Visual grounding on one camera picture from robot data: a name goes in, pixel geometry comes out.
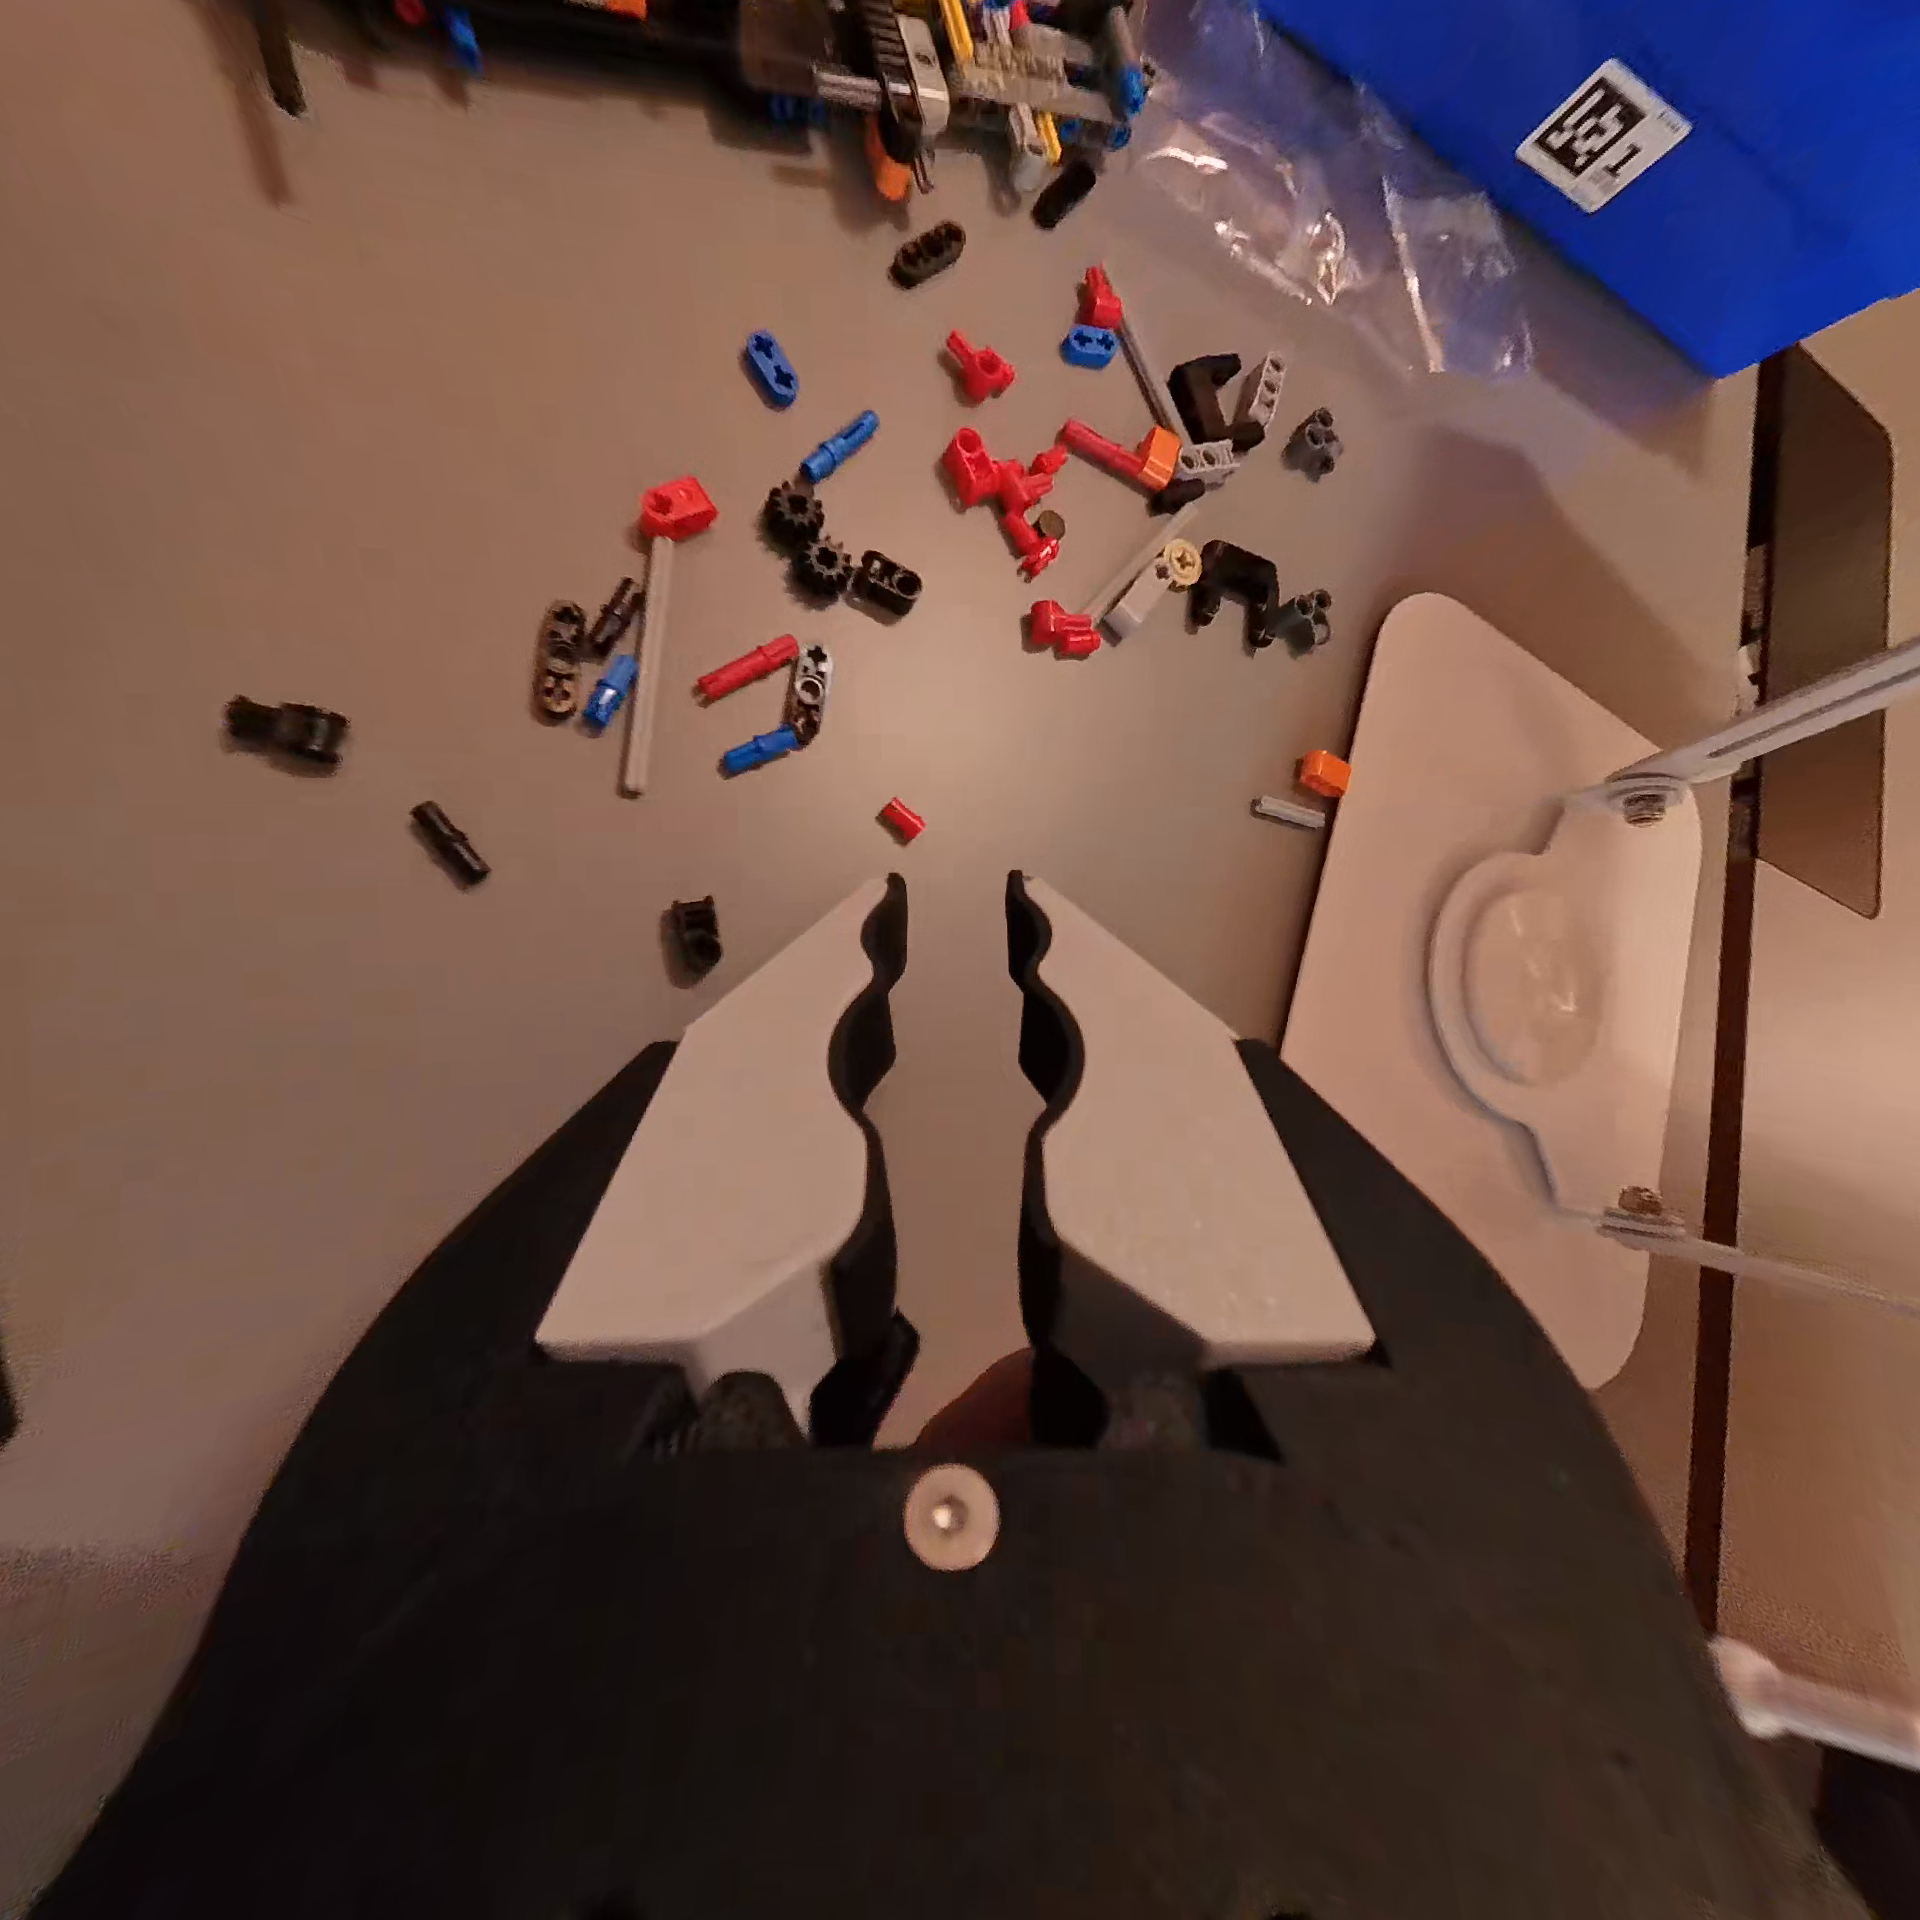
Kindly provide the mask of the lego car chassis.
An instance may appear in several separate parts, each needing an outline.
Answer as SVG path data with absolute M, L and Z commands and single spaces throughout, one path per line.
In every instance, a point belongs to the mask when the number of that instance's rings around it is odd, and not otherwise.
M 925 193 L 952 139 L 997 151 L 1016 200 L 1095 180 L 1160 82 L 1144 4 L 1079 2 L 348 2 L 239 4 L 288 113 L 305 106 L 293 25 L 325 15 L 381 55 L 480 82 L 510 64 L 717 87 L 776 127 L 848 121 L 875 191 Z

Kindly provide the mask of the person's right hand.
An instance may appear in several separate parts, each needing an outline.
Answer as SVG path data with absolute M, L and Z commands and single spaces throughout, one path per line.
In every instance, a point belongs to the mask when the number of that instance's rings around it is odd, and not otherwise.
M 952 1401 L 933 1411 L 914 1445 L 957 1457 L 981 1450 L 1026 1447 L 1033 1442 L 1031 1348 L 995 1358 Z

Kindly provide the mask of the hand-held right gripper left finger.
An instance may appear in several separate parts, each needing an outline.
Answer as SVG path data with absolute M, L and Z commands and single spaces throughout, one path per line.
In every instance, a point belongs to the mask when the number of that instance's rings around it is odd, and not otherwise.
M 872 878 L 683 1029 L 544 1310 L 541 1356 L 665 1365 L 696 1398 L 761 1378 L 813 1444 L 875 1440 L 919 1350 L 870 1114 L 906 948 L 906 882 Z

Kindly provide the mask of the clear plastic bag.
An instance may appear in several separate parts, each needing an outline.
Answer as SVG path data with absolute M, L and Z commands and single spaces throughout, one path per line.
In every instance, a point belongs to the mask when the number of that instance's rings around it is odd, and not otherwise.
M 1150 4 L 1155 77 L 1121 178 L 1140 217 L 1399 371 L 1535 365 L 1524 256 L 1493 200 L 1256 4 Z

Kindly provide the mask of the blue plastic bin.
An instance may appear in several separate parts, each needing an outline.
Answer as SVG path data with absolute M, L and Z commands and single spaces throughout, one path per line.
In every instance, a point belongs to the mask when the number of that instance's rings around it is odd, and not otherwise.
M 1711 375 L 1918 283 L 1914 2 L 1278 2 Z

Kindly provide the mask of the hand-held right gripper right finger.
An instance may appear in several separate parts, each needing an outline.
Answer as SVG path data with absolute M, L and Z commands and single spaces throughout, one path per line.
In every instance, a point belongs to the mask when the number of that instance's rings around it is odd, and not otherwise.
M 1028 1420 L 1098 1445 L 1126 1403 L 1367 1356 L 1376 1327 L 1238 1035 L 1051 882 L 1003 886 L 1020 1072 Z

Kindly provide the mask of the scattered loose lego pieces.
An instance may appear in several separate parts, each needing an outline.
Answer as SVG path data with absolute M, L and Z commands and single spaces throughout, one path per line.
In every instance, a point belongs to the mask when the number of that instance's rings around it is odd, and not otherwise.
M 957 222 L 939 222 L 903 243 L 890 265 L 900 287 L 919 285 L 949 268 L 962 249 Z M 1171 368 L 1166 381 L 1152 377 L 1140 357 L 1140 338 L 1127 323 L 1124 302 L 1109 275 L 1089 265 L 1076 289 L 1076 320 L 1061 340 L 1061 359 L 1071 368 L 1101 370 L 1124 350 L 1142 375 L 1150 406 L 1161 401 L 1152 429 L 1126 446 L 1067 417 L 1054 440 L 1029 459 L 995 457 L 976 427 L 960 427 L 939 453 L 939 472 L 960 509 L 992 507 L 1028 583 L 1040 579 L 1063 546 L 1063 518 L 1044 507 L 1051 481 L 1067 459 L 1083 459 L 1150 500 L 1166 518 L 1137 558 L 1120 568 L 1116 583 L 1071 610 L 1055 597 L 1038 597 L 1024 615 L 1024 641 L 1055 659 L 1086 659 L 1108 641 L 1140 628 L 1167 594 L 1186 596 L 1194 628 L 1210 623 L 1222 603 L 1235 601 L 1244 615 L 1244 646 L 1257 653 L 1283 646 L 1293 656 L 1315 652 L 1331 637 L 1331 594 L 1326 587 L 1281 594 L 1276 563 L 1231 539 L 1194 546 L 1182 538 L 1188 518 L 1208 494 L 1231 480 L 1241 457 L 1263 443 L 1283 393 L 1286 362 L 1266 353 L 1241 381 L 1235 413 L 1222 421 L 1217 393 L 1241 371 L 1235 353 L 1204 353 Z M 1016 380 L 1016 368 L 995 348 L 976 345 L 949 330 L 941 341 L 957 392 L 970 406 L 999 397 Z M 786 406 L 800 393 L 798 371 L 777 338 L 766 330 L 748 334 L 741 364 L 763 400 Z M 787 578 L 815 606 L 854 601 L 891 619 L 914 612 L 924 578 L 877 547 L 858 558 L 825 528 L 821 483 L 861 451 L 877 433 L 877 413 L 868 407 L 815 443 L 792 477 L 769 488 L 760 507 L 760 526 L 787 566 Z M 620 794 L 635 800 L 646 786 L 651 750 L 651 708 L 642 698 L 654 691 L 646 670 L 658 666 L 660 623 L 667 612 L 672 560 L 683 542 L 716 522 L 716 502 L 694 476 L 648 488 L 639 496 L 635 550 L 644 560 L 638 578 L 621 578 L 591 617 L 578 601 L 551 601 L 540 619 L 531 710 L 545 724 L 578 720 L 582 730 L 604 734 L 620 712 L 629 712 L 623 742 Z M 831 684 L 831 658 L 824 644 L 802 644 L 779 634 L 728 658 L 692 682 L 694 698 L 711 708 L 745 686 L 786 673 L 779 724 L 756 732 L 719 758 L 725 778 L 741 778 L 810 745 L 821 728 Z M 221 732 L 234 745 L 331 771 L 350 732 L 348 716 L 305 702 L 259 702 L 234 693 L 221 712 Z M 488 862 L 468 833 L 437 801 L 409 809 L 420 840 L 444 871 L 462 886 L 490 878 Z M 679 967 L 692 978 L 711 971 L 722 956 L 722 932 L 710 895 L 676 899 L 665 908 L 667 937 Z

